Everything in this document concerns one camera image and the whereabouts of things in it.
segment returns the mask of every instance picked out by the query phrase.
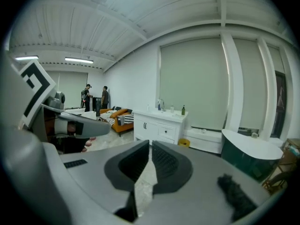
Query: ceiling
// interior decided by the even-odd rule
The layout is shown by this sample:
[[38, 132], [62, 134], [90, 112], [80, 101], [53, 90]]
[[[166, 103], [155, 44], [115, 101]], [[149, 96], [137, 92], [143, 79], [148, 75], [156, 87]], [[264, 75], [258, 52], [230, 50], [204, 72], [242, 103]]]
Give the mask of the ceiling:
[[147, 41], [210, 23], [248, 25], [282, 38], [288, 31], [269, 0], [32, 0], [13, 26], [9, 51], [38, 55], [44, 67], [105, 71]]

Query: man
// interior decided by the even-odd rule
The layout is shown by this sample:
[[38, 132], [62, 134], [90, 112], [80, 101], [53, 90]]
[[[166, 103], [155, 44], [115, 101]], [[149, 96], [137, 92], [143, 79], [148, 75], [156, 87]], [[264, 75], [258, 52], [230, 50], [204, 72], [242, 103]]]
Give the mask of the man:
[[84, 110], [85, 112], [89, 112], [90, 111], [90, 98], [93, 97], [92, 95], [90, 95], [89, 89], [90, 89], [90, 85], [87, 84], [86, 88], [84, 90], [85, 99], [83, 100], [83, 102], [85, 104], [85, 110]]
[[108, 92], [107, 92], [107, 87], [103, 87], [103, 92], [102, 92], [102, 99], [101, 99], [101, 109], [107, 109], [108, 105]]

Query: white pillar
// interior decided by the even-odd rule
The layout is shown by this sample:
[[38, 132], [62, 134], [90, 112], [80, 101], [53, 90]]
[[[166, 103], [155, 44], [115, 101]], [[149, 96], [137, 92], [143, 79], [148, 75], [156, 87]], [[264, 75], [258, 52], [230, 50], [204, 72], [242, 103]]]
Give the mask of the white pillar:
[[280, 136], [285, 141], [287, 138], [300, 138], [300, 63], [290, 47], [280, 46], [279, 51], [287, 90], [285, 121]]
[[221, 33], [228, 71], [228, 110], [225, 129], [238, 132], [243, 110], [244, 82], [240, 57], [229, 32]]
[[11, 31], [12, 31], [12, 28], [7, 33], [6, 38], [3, 42], [3, 46], [4, 46], [5, 51], [9, 50], [9, 42], [10, 42], [10, 37], [11, 37]]
[[268, 141], [274, 126], [277, 106], [277, 84], [274, 64], [266, 41], [260, 37], [257, 40], [262, 55], [267, 80], [267, 111], [263, 128], [259, 130], [259, 138]]

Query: window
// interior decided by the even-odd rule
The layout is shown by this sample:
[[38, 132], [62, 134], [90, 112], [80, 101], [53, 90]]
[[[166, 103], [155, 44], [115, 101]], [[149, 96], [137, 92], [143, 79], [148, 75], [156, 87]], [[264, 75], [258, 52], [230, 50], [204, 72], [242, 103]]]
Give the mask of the window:
[[262, 129], [267, 109], [267, 81], [263, 58], [256, 41], [234, 39], [243, 74], [244, 98], [240, 128]]
[[285, 75], [275, 71], [276, 84], [277, 84], [277, 107], [274, 126], [272, 129], [271, 137], [279, 138], [281, 135], [282, 127], [285, 120], [285, 108], [286, 108], [286, 83]]
[[57, 91], [65, 94], [64, 108], [79, 108], [81, 103], [81, 91], [84, 90], [88, 74], [77, 72], [47, 72], [55, 81]]
[[160, 98], [181, 111], [192, 127], [220, 131], [227, 113], [228, 72], [220, 38], [161, 48]]
[[277, 107], [271, 137], [279, 138], [285, 120], [286, 109], [285, 69], [279, 49], [271, 45], [268, 45], [268, 48], [274, 64], [277, 85]]

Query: ceiling light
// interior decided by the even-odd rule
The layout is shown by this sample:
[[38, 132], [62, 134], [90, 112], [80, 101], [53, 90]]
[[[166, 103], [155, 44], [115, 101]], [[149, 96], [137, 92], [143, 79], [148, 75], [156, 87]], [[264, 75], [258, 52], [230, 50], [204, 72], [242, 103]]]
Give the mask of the ceiling light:
[[16, 60], [31, 60], [31, 59], [38, 59], [38, 56], [23, 56], [23, 57], [16, 57]]
[[74, 61], [74, 62], [86, 62], [86, 63], [93, 63], [92, 60], [86, 59], [78, 59], [78, 58], [65, 58], [66, 61]]

